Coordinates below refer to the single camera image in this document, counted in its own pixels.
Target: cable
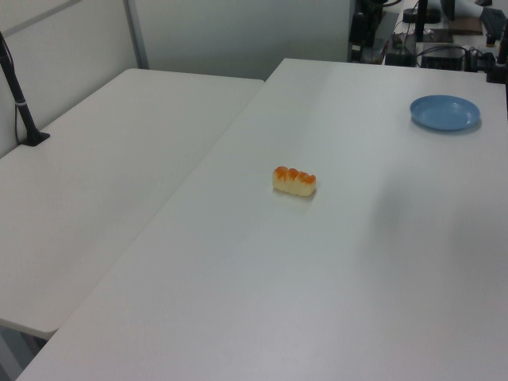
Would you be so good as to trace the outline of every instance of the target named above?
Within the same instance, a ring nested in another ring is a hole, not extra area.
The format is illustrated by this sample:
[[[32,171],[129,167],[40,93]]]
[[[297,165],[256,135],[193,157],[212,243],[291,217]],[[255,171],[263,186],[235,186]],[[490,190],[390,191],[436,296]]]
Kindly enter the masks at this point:
[[[414,12],[414,10],[417,8],[418,4],[419,4],[419,1],[417,1],[417,2],[416,2],[416,4],[414,4],[414,7],[413,7],[413,10],[411,10],[411,13],[413,13],[413,12]],[[408,52],[408,49],[407,49],[407,47],[406,47],[406,42],[407,42],[407,37],[408,37],[408,36],[409,36],[409,34],[410,34],[410,26],[411,26],[411,23],[410,23],[410,22],[408,22],[408,23],[407,23],[407,30],[406,30],[406,33],[402,33],[402,34],[404,34],[404,42],[402,42],[402,49],[400,49],[400,50],[398,51],[398,59],[399,59],[399,60],[400,60],[400,57],[402,56],[402,50],[403,50],[404,52]]]
[[[395,34],[395,30],[397,29],[397,27],[399,26],[399,24],[400,24],[401,22],[404,22],[404,21],[403,21],[403,20],[401,20],[401,21],[399,21],[397,24],[395,24],[395,26],[394,26],[394,31],[393,31],[393,33],[392,33],[392,34]]]
[[[458,45],[434,46],[432,48],[428,48],[428,49],[424,50],[423,52],[418,53],[416,55],[416,57],[423,56],[427,53],[434,53],[434,52],[439,52],[441,50],[448,50],[448,49],[461,49],[461,50],[464,50],[466,53],[470,52],[466,48],[464,48],[462,46],[458,46]]]
[[[14,71],[14,59],[13,59],[13,55],[10,54],[9,46],[7,46],[7,43],[3,39],[3,37],[2,37],[2,45],[4,46],[4,48],[7,51],[7,56],[9,57],[10,66],[13,67],[13,71]],[[19,136],[17,135],[17,104],[16,103],[14,103],[14,137],[16,138],[17,145],[19,145],[20,144],[20,142],[19,142]]]
[[[470,53],[476,52],[479,54],[480,57],[483,56],[483,52],[481,52],[480,50],[478,50],[477,48],[474,48],[474,47],[469,48],[469,52]]]

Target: plate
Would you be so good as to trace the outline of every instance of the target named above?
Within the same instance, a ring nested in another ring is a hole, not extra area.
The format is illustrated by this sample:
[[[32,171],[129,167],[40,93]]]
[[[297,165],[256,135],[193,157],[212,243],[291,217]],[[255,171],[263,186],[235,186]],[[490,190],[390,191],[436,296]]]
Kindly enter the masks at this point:
[[[479,122],[478,107],[466,99],[451,95],[430,95],[410,106],[413,119],[430,129],[458,131]]]

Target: table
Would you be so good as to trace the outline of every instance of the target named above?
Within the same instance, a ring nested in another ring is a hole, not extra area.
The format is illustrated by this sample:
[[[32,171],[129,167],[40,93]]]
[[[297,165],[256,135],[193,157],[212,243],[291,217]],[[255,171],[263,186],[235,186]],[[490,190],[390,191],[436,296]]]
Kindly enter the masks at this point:
[[[443,92],[481,126],[415,125],[410,103]],[[504,379],[504,96],[284,60],[20,381]],[[272,190],[279,165],[316,194]]]
[[[49,338],[263,82],[128,70],[0,160],[0,324]]]

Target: wall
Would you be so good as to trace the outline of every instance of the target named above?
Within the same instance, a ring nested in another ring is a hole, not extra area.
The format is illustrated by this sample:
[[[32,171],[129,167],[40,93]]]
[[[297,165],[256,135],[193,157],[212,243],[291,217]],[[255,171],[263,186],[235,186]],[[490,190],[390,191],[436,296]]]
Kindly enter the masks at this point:
[[[266,80],[285,57],[346,61],[353,0],[129,0],[151,69]]]
[[[77,2],[7,36],[6,42],[38,129],[137,67],[122,0]],[[13,97],[0,73],[0,157],[16,146],[13,124]]]
[[[400,11],[403,10],[403,9],[404,9],[404,2],[400,2],[399,4],[396,4],[394,6],[387,7],[386,11],[387,12],[392,12],[392,13],[400,13]]]
[[[65,7],[80,0],[2,0],[0,5],[0,25],[4,34],[10,34],[19,25],[32,24],[39,17],[53,10]]]

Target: orange topping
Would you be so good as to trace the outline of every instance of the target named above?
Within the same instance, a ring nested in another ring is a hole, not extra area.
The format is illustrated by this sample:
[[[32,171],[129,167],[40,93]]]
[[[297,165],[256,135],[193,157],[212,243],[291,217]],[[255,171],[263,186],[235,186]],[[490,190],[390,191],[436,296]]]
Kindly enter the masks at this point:
[[[306,182],[307,184],[312,184],[312,183],[315,183],[315,182],[316,182],[316,176],[311,175],[311,176],[307,177],[307,178],[305,179],[305,182]]]
[[[294,178],[298,176],[298,171],[294,168],[291,168],[289,171],[287,171],[286,173],[286,179],[289,179],[290,181],[294,181]]]
[[[273,173],[277,176],[277,179],[284,179],[286,177],[287,167],[278,167]]]
[[[305,172],[299,172],[297,179],[298,179],[298,181],[303,183],[306,181],[307,177],[309,177],[309,175],[307,175]]]

